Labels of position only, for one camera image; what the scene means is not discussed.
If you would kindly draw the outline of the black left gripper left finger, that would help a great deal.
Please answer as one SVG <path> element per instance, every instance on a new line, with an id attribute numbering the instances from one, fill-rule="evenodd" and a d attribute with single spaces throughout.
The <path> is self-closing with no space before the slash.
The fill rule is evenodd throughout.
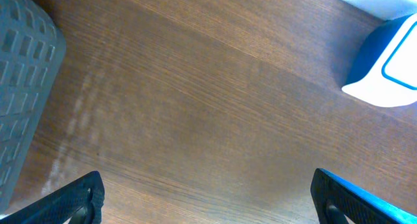
<path id="1" fill-rule="evenodd" d="M 98 171 L 91 171 L 42 199 L 1 219 L 2 224 L 102 222 L 105 189 Z"/>

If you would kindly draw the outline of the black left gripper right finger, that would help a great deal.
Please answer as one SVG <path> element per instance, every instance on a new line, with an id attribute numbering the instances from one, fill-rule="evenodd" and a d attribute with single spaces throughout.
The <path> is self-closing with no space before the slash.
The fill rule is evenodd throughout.
<path id="1" fill-rule="evenodd" d="M 310 193 L 320 223 L 416 223 L 416 216 L 317 168 Z"/>

